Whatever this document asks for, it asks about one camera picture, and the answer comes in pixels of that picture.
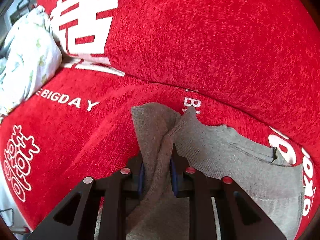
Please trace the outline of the grey knitted garment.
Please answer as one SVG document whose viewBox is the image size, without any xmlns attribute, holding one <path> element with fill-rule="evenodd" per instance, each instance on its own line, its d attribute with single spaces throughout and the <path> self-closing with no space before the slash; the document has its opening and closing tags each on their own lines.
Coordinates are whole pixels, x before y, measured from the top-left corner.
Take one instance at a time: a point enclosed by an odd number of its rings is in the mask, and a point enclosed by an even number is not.
<svg viewBox="0 0 320 240">
<path fill-rule="evenodd" d="M 172 150 L 205 175 L 233 178 L 287 239 L 294 239 L 303 214 L 302 165 L 291 166 L 276 148 L 243 137 L 225 125 L 206 126 L 195 109 L 184 114 L 159 103 L 131 109 L 145 166 L 145 190 L 127 218 L 127 239 L 188 239 L 189 201 L 172 192 Z"/>
</svg>

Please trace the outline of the white floral blanket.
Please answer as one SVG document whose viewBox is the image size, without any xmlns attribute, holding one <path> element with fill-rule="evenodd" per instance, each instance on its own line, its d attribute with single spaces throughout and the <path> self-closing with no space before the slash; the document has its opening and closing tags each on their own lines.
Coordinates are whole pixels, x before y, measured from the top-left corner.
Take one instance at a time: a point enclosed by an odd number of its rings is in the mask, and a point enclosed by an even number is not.
<svg viewBox="0 0 320 240">
<path fill-rule="evenodd" d="M 1 47 L 1 117 L 40 90 L 61 61 L 49 16 L 39 5 L 12 26 Z"/>
</svg>

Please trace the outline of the black framed wall object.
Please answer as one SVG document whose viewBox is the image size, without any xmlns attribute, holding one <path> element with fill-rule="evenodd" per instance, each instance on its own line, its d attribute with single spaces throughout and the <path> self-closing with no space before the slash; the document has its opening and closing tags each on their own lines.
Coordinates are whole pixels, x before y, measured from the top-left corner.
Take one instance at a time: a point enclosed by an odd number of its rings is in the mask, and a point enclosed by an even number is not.
<svg viewBox="0 0 320 240">
<path fill-rule="evenodd" d="M 22 16 L 29 13 L 34 8 L 36 0 L 20 0 L 15 10 L 8 13 L 10 25 L 13 26 Z"/>
</svg>

